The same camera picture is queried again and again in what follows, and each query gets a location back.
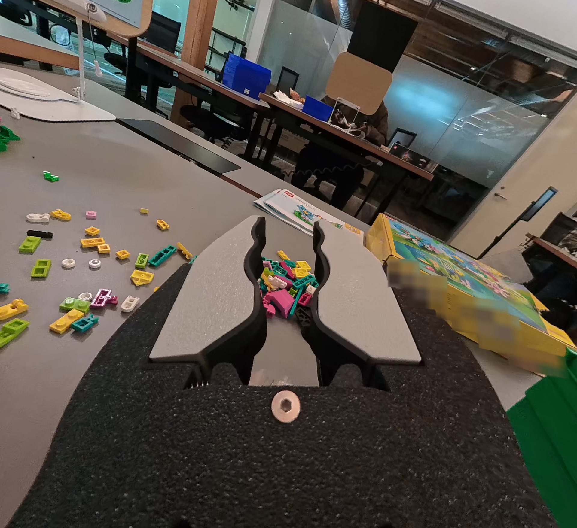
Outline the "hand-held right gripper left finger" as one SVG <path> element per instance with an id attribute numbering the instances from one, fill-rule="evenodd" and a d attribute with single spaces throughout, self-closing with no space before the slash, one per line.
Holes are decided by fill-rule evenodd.
<path id="1" fill-rule="evenodd" d="M 149 354 L 153 363 L 193 363 L 203 380 L 221 363 L 248 385 L 267 337 L 258 280 L 266 220 L 250 216 L 218 237 L 190 266 Z"/>

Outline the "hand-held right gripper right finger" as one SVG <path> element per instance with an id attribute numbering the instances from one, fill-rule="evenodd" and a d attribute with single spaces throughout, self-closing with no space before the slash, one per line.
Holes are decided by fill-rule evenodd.
<path id="1" fill-rule="evenodd" d="M 386 389 L 379 366 L 418 366 L 422 357 L 382 262 L 353 232 L 320 220 L 313 227 L 319 283 L 305 335 L 320 386 L 344 365 L 357 366 L 363 386 Z"/>

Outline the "small colourful lego pieces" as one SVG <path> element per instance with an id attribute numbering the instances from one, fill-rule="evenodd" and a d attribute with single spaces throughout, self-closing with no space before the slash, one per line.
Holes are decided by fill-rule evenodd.
<path id="1" fill-rule="evenodd" d="M 145 304 L 162 329 L 197 256 L 246 218 L 264 213 L 245 192 L 178 160 L 168 171 L 74 168 L 56 183 L 41 171 L 1 164 L 1 282 L 10 286 L 1 322 L 24 342 L 60 345 L 75 331 L 83 341 L 105 335 Z M 263 256 L 315 263 L 313 238 L 267 216 Z M 154 332 L 152 347 L 159 332 Z"/>

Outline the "yellow lego box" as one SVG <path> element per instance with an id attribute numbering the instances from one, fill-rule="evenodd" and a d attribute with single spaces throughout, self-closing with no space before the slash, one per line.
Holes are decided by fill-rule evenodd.
<path id="1" fill-rule="evenodd" d="M 479 348 L 540 375 L 562 376 L 576 346 L 543 317 L 547 308 L 525 287 L 440 240 L 383 214 L 365 246 L 392 287 L 407 290 Z"/>

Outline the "lego instruction booklet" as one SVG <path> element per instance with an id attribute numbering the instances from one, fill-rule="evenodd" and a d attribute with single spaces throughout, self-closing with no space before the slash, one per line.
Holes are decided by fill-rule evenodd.
<path id="1" fill-rule="evenodd" d="M 274 190 L 256 199 L 253 204 L 310 237 L 313 236 L 314 224 L 324 220 L 337 229 L 347 230 L 361 241 L 364 238 L 364 232 L 361 229 L 324 212 L 286 188 Z"/>

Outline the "long brown desk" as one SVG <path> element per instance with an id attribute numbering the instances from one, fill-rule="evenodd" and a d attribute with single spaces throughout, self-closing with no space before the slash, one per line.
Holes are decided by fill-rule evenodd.
<path id="1" fill-rule="evenodd" d="M 184 63 L 177 56 L 168 53 L 136 37 L 119 38 L 119 43 L 127 47 L 129 61 L 126 80 L 137 68 L 147 74 L 151 85 L 168 83 L 180 92 L 191 96 L 196 104 L 207 104 L 213 108 L 233 114 L 248 122 L 248 141 L 243 157 L 255 162 L 255 149 L 261 135 L 263 122 L 270 117 L 270 106 L 261 99 L 254 99 L 239 93 L 210 77 L 205 71 Z"/>
<path id="2" fill-rule="evenodd" d="M 369 223 L 373 223 L 379 214 L 386 213 L 389 204 L 409 174 L 415 174 L 427 181 L 433 180 L 432 173 L 394 156 L 379 146 L 367 143 L 329 123 L 305 114 L 279 101 L 274 96 L 260 93 L 259 98 L 270 106 L 271 118 L 275 124 L 270 143 L 260 164 L 261 169 L 270 169 L 272 158 L 278 148 L 283 130 L 302 137 L 307 141 L 312 141 L 332 153 L 347 158 L 350 162 L 360 164 L 368 171 L 377 174 L 381 179 L 384 179 L 386 175 L 384 171 L 385 164 L 394 166 L 395 173 L 391 188 L 371 215 Z"/>

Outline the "black flat desk panel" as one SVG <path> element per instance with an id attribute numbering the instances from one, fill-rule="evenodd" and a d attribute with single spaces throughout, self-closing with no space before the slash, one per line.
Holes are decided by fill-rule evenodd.
<path id="1" fill-rule="evenodd" d="M 155 121 L 120 118 L 117 119 L 117 122 L 179 157 L 195 163 L 213 175 L 222 175 L 241 169 L 237 164 Z"/>

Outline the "small blue box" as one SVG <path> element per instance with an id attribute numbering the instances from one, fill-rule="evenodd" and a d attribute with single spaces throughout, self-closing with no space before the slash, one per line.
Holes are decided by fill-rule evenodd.
<path id="1" fill-rule="evenodd" d="M 330 97 L 324 97 L 319 100 L 307 95 L 302 106 L 302 112 L 319 121 L 328 123 L 333 114 L 335 104 L 336 100 Z"/>

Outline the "blue storage crate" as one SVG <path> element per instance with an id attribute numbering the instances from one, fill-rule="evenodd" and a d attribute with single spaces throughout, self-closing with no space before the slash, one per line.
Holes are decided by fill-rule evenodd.
<path id="1" fill-rule="evenodd" d="M 228 53 L 222 70 L 222 84 L 252 99 L 259 99 L 270 84 L 271 70 L 243 57 Z"/>

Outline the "white book stand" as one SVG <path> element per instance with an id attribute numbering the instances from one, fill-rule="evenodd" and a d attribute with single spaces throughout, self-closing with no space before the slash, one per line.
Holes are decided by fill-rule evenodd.
<path id="1" fill-rule="evenodd" d="M 1 17 L 1 55 L 79 68 L 78 56 L 59 44 Z M 1 106 L 13 116 L 51 123 L 115 121 L 116 117 L 84 101 L 80 88 L 66 92 L 30 76 L 28 70 L 1 67 Z"/>

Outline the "black office chair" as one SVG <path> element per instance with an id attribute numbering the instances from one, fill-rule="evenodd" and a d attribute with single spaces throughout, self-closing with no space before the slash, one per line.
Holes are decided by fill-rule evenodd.
<path id="1" fill-rule="evenodd" d="M 140 38 L 155 47 L 175 55 L 180 31 L 181 22 L 172 20 L 153 11 L 149 27 Z M 163 75 L 174 75 L 174 71 L 170 68 L 163 66 L 152 59 L 141 56 L 138 53 L 136 54 L 136 66 L 141 86 L 145 87 L 148 87 L 148 74 L 146 73 L 145 68 L 158 69 Z"/>

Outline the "wooden support post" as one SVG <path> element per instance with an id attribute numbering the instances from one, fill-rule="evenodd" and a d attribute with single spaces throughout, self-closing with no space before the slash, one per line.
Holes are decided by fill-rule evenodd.
<path id="1" fill-rule="evenodd" d="M 204 72 L 218 0 L 189 0 L 181 62 Z"/>

